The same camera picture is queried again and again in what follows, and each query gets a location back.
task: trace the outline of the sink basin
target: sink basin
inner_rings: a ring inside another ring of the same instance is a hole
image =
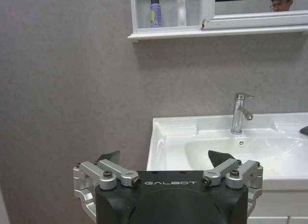
[[[254,115],[243,134],[230,133],[232,116],[155,118],[147,170],[208,170],[208,151],[230,153],[264,167],[265,189],[307,189],[308,113]]]

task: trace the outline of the mirror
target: mirror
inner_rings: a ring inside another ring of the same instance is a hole
[[[215,15],[307,10],[308,0],[216,0]]]

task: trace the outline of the faucet handle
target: faucet handle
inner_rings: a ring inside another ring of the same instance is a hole
[[[245,99],[249,99],[249,98],[254,98],[254,96],[246,94],[246,93],[243,93],[243,92],[237,92],[235,94],[235,99],[236,100],[245,100]]]

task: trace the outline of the clear bottle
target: clear bottle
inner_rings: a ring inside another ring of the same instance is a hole
[[[186,0],[178,1],[178,26],[187,26],[186,20]]]

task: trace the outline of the glasses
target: glasses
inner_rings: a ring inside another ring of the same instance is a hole
[[[276,3],[272,4],[270,6],[270,8],[272,9],[272,8],[276,8],[276,7],[281,7],[281,6],[285,5],[285,4],[287,4],[287,2],[278,2],[277,4]]]

